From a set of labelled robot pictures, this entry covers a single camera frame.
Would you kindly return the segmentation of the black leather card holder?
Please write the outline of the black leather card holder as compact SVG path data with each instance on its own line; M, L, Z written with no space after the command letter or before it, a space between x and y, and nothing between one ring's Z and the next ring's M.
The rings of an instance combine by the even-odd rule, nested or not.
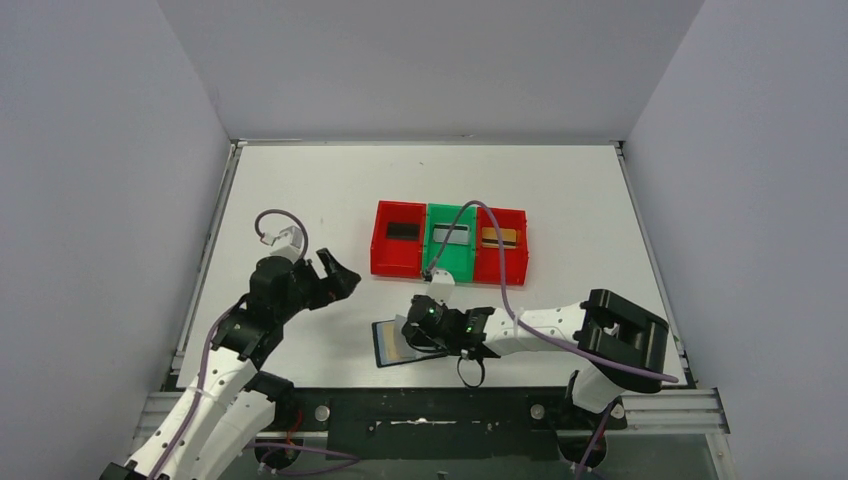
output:
M394 319L371 324L375 363L378 368L446 357L444 352L410 347L401 332L405 323L406 318L397 315Z

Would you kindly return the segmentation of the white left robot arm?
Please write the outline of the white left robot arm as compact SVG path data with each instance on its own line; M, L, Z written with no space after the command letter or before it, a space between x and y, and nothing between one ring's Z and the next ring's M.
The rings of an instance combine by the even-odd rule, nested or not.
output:
M295 416L296 400L285 380L261 368L283 339L286 323L304 310L317 310L350 297L361 281L328 249L317 256L326 274L311 261L274 254L259 260L249 289L213 323L204 341L199 371L154 434L122 464L111 463L104 479L188 479L199 471L202 451L225 429L238 394L267 386L256 412L273 427Z

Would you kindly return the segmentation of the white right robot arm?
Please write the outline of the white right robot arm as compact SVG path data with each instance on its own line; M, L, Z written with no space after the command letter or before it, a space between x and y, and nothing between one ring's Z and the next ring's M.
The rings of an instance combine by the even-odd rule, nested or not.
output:
M588 361L563 398L571 424L585 427L625 392L653 394L676 377L665 373L669 324L606 289L567 306L511 312L459 310L416 295L400 328L415 350L482 363L517 353L565 352Z

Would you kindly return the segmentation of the black card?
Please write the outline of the black card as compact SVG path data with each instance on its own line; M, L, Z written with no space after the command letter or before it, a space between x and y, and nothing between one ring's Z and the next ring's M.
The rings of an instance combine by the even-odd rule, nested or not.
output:
M420 225L417 223L388 222L386 238L391 240L414 241L419 240Z

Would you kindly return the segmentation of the silver magnetic stripe card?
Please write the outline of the silver magnetic stripe card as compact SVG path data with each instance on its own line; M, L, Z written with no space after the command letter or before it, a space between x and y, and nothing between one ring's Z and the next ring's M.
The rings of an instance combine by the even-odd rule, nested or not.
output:
M457 224L453 228L449 224L435 224L432 229L432 241L437 244L467 246L470 243L470 228L463 224Z

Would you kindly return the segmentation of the gold VIP card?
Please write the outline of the gold VIP card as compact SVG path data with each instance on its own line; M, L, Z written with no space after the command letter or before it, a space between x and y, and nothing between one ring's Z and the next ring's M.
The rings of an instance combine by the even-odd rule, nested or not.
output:
M516 249L520 243L520 232L515 229L497 230L494 227L483 227L480 242L484 248Z

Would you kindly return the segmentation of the red plastic bin left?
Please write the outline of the red plastic bin left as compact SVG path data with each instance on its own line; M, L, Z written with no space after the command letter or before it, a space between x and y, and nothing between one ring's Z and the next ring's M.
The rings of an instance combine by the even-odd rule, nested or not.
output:
M370 246L370 272L375 276L417 278L422 271L424 223L427 206L424 203L380 200ZM420 235L417 242L386 238L388 222L417 223Z

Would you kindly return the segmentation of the green plastic bin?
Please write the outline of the green plastic bin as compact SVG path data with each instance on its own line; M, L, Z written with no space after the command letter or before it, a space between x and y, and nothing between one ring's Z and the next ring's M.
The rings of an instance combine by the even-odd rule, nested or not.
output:
M449 271L458 283L471 283L476 259L477 210L475 206L470 206L458 216L460 209L458 205L436 203L427 205L422 267L426 269L430 265L442 246L432 241L432 229L435 224L449 224L451 228L457 224L468 225L470 243L467 246L446 244L436 266Z

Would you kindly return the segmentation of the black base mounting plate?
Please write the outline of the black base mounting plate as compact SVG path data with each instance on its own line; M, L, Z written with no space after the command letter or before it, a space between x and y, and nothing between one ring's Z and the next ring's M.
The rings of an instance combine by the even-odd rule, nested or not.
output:
M603 421L575 407L564 387L297 387L258 439L257 460L291 467L288 443L322 440L327 460L584 461L607 456L607 434L624 418Z

